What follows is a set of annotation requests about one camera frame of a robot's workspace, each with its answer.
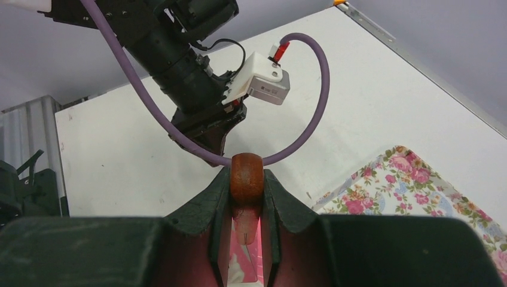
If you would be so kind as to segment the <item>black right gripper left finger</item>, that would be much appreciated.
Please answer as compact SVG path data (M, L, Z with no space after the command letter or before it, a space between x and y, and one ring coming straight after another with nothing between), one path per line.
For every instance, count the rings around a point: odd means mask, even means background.
M27 217L1 231L2 286L225 286L230 169L165 217Z

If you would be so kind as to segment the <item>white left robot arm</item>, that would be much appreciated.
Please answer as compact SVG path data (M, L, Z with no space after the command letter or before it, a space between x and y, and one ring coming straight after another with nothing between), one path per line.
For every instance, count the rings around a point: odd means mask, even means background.
M142 95L169 136L183 149L222 164L226 136L245 119L246 107L240 99L226 102L237 72L216 75L201 42L238 13L236 1L51 1L45 16L100 30L142 92L130 54L176 105L168 119Z

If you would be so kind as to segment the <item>white dough lump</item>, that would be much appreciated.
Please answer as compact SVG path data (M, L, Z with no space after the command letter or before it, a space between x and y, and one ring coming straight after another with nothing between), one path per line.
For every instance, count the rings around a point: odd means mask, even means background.
M257 255L231 254L227 286L264 286L258 259Z

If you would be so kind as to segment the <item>pink silicone baking mat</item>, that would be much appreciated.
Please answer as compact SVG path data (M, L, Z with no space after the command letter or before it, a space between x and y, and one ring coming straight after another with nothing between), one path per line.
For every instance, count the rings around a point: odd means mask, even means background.
M255 241L251 245L238 244L235 231L231 230L227 286L264 286L259 221Z

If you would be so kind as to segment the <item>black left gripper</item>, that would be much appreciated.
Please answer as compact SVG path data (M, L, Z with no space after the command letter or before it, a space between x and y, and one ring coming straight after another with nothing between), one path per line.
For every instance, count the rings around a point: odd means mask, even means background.
M188 53L156 83L177 106L171 123L198 146L223 155L226 137L246 118L247 107L242 99L221 103L226 82L215 78L209 58Z

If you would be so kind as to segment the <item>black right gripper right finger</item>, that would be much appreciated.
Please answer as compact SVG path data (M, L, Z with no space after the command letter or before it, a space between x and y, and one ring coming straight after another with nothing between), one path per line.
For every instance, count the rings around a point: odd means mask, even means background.
M265 286L502 286L477 234L454 218L318 214L264 172Z

